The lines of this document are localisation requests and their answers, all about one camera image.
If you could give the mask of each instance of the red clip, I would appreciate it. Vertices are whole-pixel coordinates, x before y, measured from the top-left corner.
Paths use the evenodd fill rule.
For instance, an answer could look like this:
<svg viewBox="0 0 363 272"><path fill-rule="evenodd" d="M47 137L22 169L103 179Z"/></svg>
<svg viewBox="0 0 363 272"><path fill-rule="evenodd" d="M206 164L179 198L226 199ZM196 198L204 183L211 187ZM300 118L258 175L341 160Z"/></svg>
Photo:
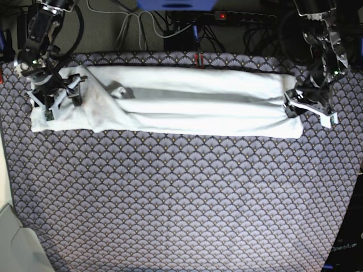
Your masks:
<svg viewBox="0 0 363 272"><path fill-rule="evenodd" d="M195 65L198 69L204 69L204 55L199 53L195 54Z"/></svg>
<svg viewBox="0 0 363 272"><path fill-rule="evenodd" d="M2 70L0 69L0 84L4 83L4 77L2 75Z"/></svg>

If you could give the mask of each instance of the black cable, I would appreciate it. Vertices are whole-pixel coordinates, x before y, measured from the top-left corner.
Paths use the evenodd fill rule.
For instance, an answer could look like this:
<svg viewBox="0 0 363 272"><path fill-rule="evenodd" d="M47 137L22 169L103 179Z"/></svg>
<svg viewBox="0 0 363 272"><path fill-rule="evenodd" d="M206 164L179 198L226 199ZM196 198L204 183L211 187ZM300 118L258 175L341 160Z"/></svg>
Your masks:
<svg viewBox="0 0 363 272"><path fill-rule="evenodd" d="M138 7L130 9L128 7L126 7L124 4L121 3L120 0L112 0L115 4L117 4L118 6L120 6L123 10L125 10L128 13L134 13L135 11L138 10Z"/></svg>
<svg viewBox="0 0 363 272"><path fill-rule="evenodd" d="M54 47L54 42L58 36L58 34L60 33L62 27L63 27L63 21L64 18L62 18L62 22L60 24L60 26L57 28L57 30L54 32L53 34L53 40L51 42L51 44L48 47L48 51L47 51L47 58L46 58L46 62L47 62L47 67L48 70L50 71L50 73L54 76L54 78L59 82L59 84L66 89L68 92L70 92L71 94L74 94L74 90L72 90L71 88L69 88L62 80L62 78L59 76L58 72L60 70L60 68L62 68L65 63L67 62L67 60L70 58L70 56L73 54L73 52L76 50L76 48L78 47L79 43L81 42L83 33L85 31L85 21L83 19L83 15L81 12L81 9L76 5L74 7L74 10L77 14L77 17L79 19L79 32L78 32L78 36L77 39L75 41L75 43L73 44L73 46L68 50L68 52L66 54L64 54L62 57L55 57L52 56L53 59L57 59L59 60L58 65L55 67L55 69L53 69L53 65L50 62L50 54L52 52L52 49Z"/></svg>
<svg viewBox="0 0 363 272"><path fill-rule="evenodd" d="M260 40L260 42L257 44L255 50L252 52L253 55L259 54L262 55L263 51L266 50L269 46L273 46L273 42L277 41L278 37L277 35L270 36L268 34L267 37ZM273 56L276 54L278 50L278 46L276 45L273 51Z"/></svg>
<svg viewBox="0 0 363 272"><path fill-rule="evenodd" d="M173 19L172 19L172 17L169 15L169 12L168 11L165 11L165 20L166 20L166 22L167 22L167 25L168 26L172 26L173 25Z"/></svg>
<svg viewBox="0 0 363 272"><path fill-rule="evenodd" d="M216 41L218 47L222 50L222 52L226 52L225 46L219 41L219 39L217 39L216 34L214 33L214 31L212 30L212 28L209 25L205 26L204 32L205 31L207 31L211 35L211 37Z"/></svg>
<svg viewBox="0 0 363 272"><path fill-rule="evenodd" d="M244 46L245 46L245 50L244 50L244 54L245 55L248 55L248 54L251 54L251 51L250 51L250 43L251 43L251 40L253 38L253 36L263 28L252 28L252 29L248 29L245 33L244 33L244 36L243 36L243 42L244 42Z"/></svg>
<svg viewBox="0 0 363 272"><path fill-rule="evenodd" d="M198 42L201 42L201 40L202 40L202 39L208 39L208 40L209 40L209 42L210 42L210 44L212 45L212 47L213 47L214 51L215 51L215 52L217 51L217 48L216 48L216 46L215 46L215 45L214 45L214 43L213 43L213 40L215 40L214 38L211 38L211 37L209 37L209 36L201 36L201 37L199 37Z"/></svg>
<svg viewBox="0 0 363 272"><path fill-rule="evenodd" d="M252 51L252 55L256 55L256 54L258 54L259 56L262 55L262 51L263 51L264 47L261 46L261 45L264 45L264 41L266 40L266 36L267 36L267 38L269 37L267 29L265 29L265 31L262 34L262 37L261 37L260 41L256 44L255 49Z"/></svg>
<svg viewBox="0 0 363 272"><path fill-rule="evenodd" d="M161 31L161 32L164 32L165 31L165 29L163 29L162 28L162 26L160 25L160 23L159 23L159 21L157 20L157 18L155 17L155 15L154 14L151 14L152 16L153 16L153 18L154 18L154 20L155 20L155 22L156 22L156 24L157 24L157 26L158 26L158 28L159 28L159 30Z"/></svg>
<svg viewBox="0 0 363 272"><path fill-rule="evenodd" d="M57 57L57 56L52 56L52 59L56 60L56 61L60 61L58 63L58 65L56 66L56 71L59 70L61 68L60 64L64 63L68 58L71 57L71 55L74 53L74 51L76 50L76 48L79 46L79 44L82 41L82 37L83 34L85 32L85 21L83 19L83 15L81 12L81 9L78 7L78 5L74 6L74 11L77 14L78 20L79 20L79 31L78 31L78 36L76 41L74 42L73 46L68 50L67 53L65 53L63 56L61 57Z"/></svg>
<svg viewBox="0 0 363 272"><path fill-rule="evenodd" d="M276 43L275 48L274 48L274 50L272 52L273 56L276 56L279 52L281 52L281 47L280 47L280 43L278 42L277 35L276 35L276 38L273 39L273 41L275 41L275 40L277 41L277 43Z"/></svg>
<svg viewBox="0 0 363 272"><path fill-rule="evenodd" d="M284 37L284 30L285 30L285 26L288 22L288 20L293 17L295 14L297 14L296 10L291 10L289 11L281 20L280 25L278 27L278 40L280 43L280 47L282 50L282 53L288 57L294 64L296 65L301 65L301 66L306 66L309 63L307 61L300 61L295 59L290 52L288 51L287 47L286 47L286 43L285 43L285 37Z"/></svg>
<svg viewBox="0 0 363 272"><path fill-rule="evenodd" d="M154 13L156 15L158 15L164 21L164 23L166 25L166 30L169 30L169 23L168 23L168 21L160 13L158 13L157 11L154 11Z"/></svg>

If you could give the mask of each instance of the patterned carpet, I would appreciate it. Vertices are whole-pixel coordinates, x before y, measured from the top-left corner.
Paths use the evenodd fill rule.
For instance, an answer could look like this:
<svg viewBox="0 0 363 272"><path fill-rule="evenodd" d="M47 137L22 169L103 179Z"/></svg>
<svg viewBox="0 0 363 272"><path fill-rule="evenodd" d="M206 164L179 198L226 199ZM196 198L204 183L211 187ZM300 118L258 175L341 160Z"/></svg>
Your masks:
<svg viewBox="0 0 363 272"><path fill-rule="evenodd" d="M76 65L191 67L194 53L94 53ZM304 74L275 58L205 54L210 69ZM30 131L3 65L0 115L14 205L55 271L320 271L363 160L363 76L334 85L340 124L299 140Z"/></svg>

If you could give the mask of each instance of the cable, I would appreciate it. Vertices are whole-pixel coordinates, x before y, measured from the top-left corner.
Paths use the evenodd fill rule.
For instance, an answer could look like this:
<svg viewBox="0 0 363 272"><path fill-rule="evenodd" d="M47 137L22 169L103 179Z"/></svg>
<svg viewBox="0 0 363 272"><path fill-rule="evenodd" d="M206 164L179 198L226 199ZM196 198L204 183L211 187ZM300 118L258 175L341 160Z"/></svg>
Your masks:
<svg viewBox="0 0 363 272"><path fill-rule="evenodd" d="M153 21L154 32L158 37L160 37L162 39L169 39L169 38L175 37L175 36L181 34L182 32L184 32L185 30L187 30L188 28L190 28L192 26L192 24L189 24L185 28L181 29L180 31L177 31L177 32L175 32L175 33L173 33L171 35L168 35L168 36L162 36L157 31L157 26L159 27L160 30L162 30L162 27L160 26L159 22L156 20L156 17L149 11L143 11L143 12L141 12L139 14L135 14L135 13L132 13L132 12L127 13L125 11L100 11L100 10L95 10L94 8L91 7L90 0L86 0L86 3L87 3L88 9L90 11L93 11L93 12L102 13L102 14L124 14L124 15L126 15L126 17L124 18L123 24L121 26L119 35L116 38L116 45L119 44L119 46L118 46L119 49L121 48L121 46L123 44L125 35L127 33L126 29L127 29L128 24L130 23L130 18L132 16L136 16L136 18L137 18L137 23L138 23L138 28L139 28L139 47L140 47L140 50L145 50L147 48L145 31L143 30L143 24L141 22L142 14L149 14L151 16L151 19ZM142 44L142 38L144 38L145 48L143 48L142 45L141 45Z"/></svg>
<svg viewBox="0 0 363 272"><path fill-rule="evenodd" d="M66 59L70 58L70 56L74 53L74 51L76 50L76 48L79 46L79 44L81 43L82 41L82 37L83 37L83 34L85 32L85 20L83 18L83 15L82 15L82 12L81 12L81 9L78 7L78 5L74 6L74 11L78 17L78 20L79 20L79 31L78 31L78 35L77 35L77 38L74 42L74 44L72 45L72 47L67 51L67 53L65 53L63 56L61 57L57 57L57 56L52 56L52 58L54 60L58 60L60 61L59 64L56 66L56 70L58 70L59 68L59 65L61 63L63 63L64 61L66 61Z"/></svg>
<svg viewBox="0 0 363 272"><path fill-rule="evenodd" d="M64 21L64 17L62 18L62 22L61 25L57 28L57 30L55 30L54 34L52 35L52 42L50 43L50 45L48 46L48 50L47 50L47 57L45 59L46 64L47 64L47 68L50 71L51 75L54 76L54 78L59 82L59 84L68 92L70 92L71 94L74 94L74 90L72 90L71 88L69 88L62 80L62 78L60 78L60 75L58 73L55 72L55 70L53 69L53 65L50 62L50 53L52 52L52 48L54 47L54 42L56 41L56 38L58 36L58 34L61 32L62 27L63 27L63 21Z"/></svg>
<svg viewBox="0 0 363 272"><path fill-rule="evenodd" d="M199 38L199 41L201 41L202 39L208 39L208 40L209 40L209 42L210 42L210 44L212 45L212 47L213 47L214 51L215 51L215 52L217 51L217 48L216 48L216 46L215 46L215 45L214 45L214 43L213 43L213 41L216 41L214 38L211 38L211 37L208 37L208 36L201 36L201 37Z"/></svg>
<svg viewBox="0 0 363 272"><path fill-rule="evenodd" d="M264 45L263 42L265 41L266 36L267 36L267 38L269 37L267 29L265 29L260 41L256 44L255 49L252 51L252 55L256 55L256 54L258 54L259 56L261 55L262 49L261 50L259 50L259 49L260 49L261 45Z"/></svg>
<svg viewBox="0 0 363 272"><path fill-rule="evenodd" d="M125 14L125 15L128 15L128 13L125 12L125 11L102 11L102 10L95 10L94 8L91 7L90 0L86 0L86 3L87 3L88 9L90 11L93 11L93 12L102 13L102 14Z"/></svg>
<svg viewBox="0 0 363 272"><path fill-rule="evenodd" d="M165 11L165 20L166 20L168 26L172 26L172 24L173 24L172 17L169 15L169 12L168 11Z"/></svg>
<svg viewBox="0 0 363 272"><path fill-rule="evenodd" d="M285 56L287 56L296 65L307 66L309 63L307 61L300 61L295 59L288 51L285 44L284 29L288 20L295 14L297 14L296 10L291 10L281 20L280 25L278 27L278 40L280 42L281 50Z"/></svg>
<svg viewBox="0 0 363 272"><path fill-rule="evenodd" d="M165 25L166 25L166 30L169 30L169 23L168 23L168 21L167 21L167 19L165 19L160 13L158 13L157 11L154 11L154 13L156 14L156 15L158 15L163 21L164 21L164 23L165 23Z"/></svg>
<svg viewBox="0 0 363 272"><path fill-rule="evenodd" d="M218 44L218 46L222 50L222 52L225 53L226 52L225 46L219 41L219 39L217 39L217 36L214 33L214 31L212 30L212 28L209 25L206 25L205 30L207 30L207 32L211 35L211 37L214 39L214 41Z"/></svg>
<svg viewBox="0 0 363 272"><path fill-rule="evenodd" d="M244 54L251 54L250 51L250 43L252 40L252 37L263 28L252 28L252 29L248 29L243 36L243 42L244 42L244 46L245 46L245 50L244 50Z"/></svg>
<svg viewBox="0 0 363 272"><path fill-rule="evenodd" d="M124 39L124 37L125 37L125 30L126 30L126 22L127 22L127 18L129 18L129 17L131 17L131 16L135 16L136 18L137 18L137 22L138 22L138 26L139 26L139 47L140 47L140 49L141 50L145 50L145 48L143 48L142 47L142 45L141 45L141 43L142 43L142 41L141 41L141 39L142 39L142 29L141 29L141 24L142 24L142 22L141 22L141 16L143 15L143 14L149 14L150 16L151 16L151 19L153 20L153 28L154 28L154 32L155 32L155 34L158 36L158 37L160 37L160 38L162 38L162 39L169 39L169 38L172 38L172 37L175 37L175 36L177 36L177 35L179 35L179 34L181 34L182 32L184 32L185 30L187 30L188 28L190 28L191 26L192 26L192 24L189 24L188 26L186 26L186 27L184 27L183 29L181 29L180 31L177 31L177 32L175 32L175 33L173 33L173 34L171 34L171 35L168 35L168 36L162 36L162 35L160 35L159 34L159 32L157 31L157 27L156 27L156 22L155 22L155 17L154 17L154 15L151 13L151 12L149 12L149 11L143 11L143 12L141 12L140 14L134 14L134 13L130 13L130 14L128 14L126 17L125 17L125 19L124 19L124 21L123 21L123 24L122 24L122 26L121 26L121 30L120 30L120 33L119 33L119 35L118 35L118 37L117 37L117 39L116 39L116 44L122 44L123 43L123 39Z"/></svg>

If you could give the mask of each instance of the white towel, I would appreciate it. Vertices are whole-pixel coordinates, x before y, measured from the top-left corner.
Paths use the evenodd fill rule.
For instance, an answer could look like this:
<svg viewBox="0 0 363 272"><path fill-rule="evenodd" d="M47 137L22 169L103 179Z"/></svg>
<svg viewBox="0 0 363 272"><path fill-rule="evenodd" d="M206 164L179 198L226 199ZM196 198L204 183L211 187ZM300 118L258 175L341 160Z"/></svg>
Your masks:
<svg viewBox="0 0 363 272"><path fill-rule="evenodd" d="M95 66L61 70L80 74L83 104L66 98L60 118L31 113L32 131L89 129L216 136L299 138L300 118L282 107L292 75L177 67Z"/></svg>

